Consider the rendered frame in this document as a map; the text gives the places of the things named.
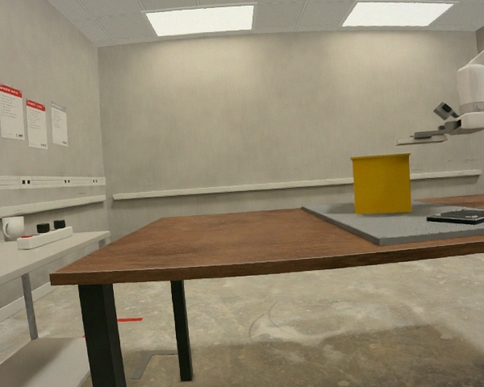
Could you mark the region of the yellow open-top bin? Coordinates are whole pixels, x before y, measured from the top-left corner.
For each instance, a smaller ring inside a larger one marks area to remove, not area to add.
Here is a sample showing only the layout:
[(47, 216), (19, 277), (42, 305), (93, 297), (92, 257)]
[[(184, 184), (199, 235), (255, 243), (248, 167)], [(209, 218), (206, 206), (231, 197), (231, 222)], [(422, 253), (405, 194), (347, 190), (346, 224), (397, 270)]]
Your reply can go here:
[(355, 214), (411, 212), (409, 155), (350, 157)]

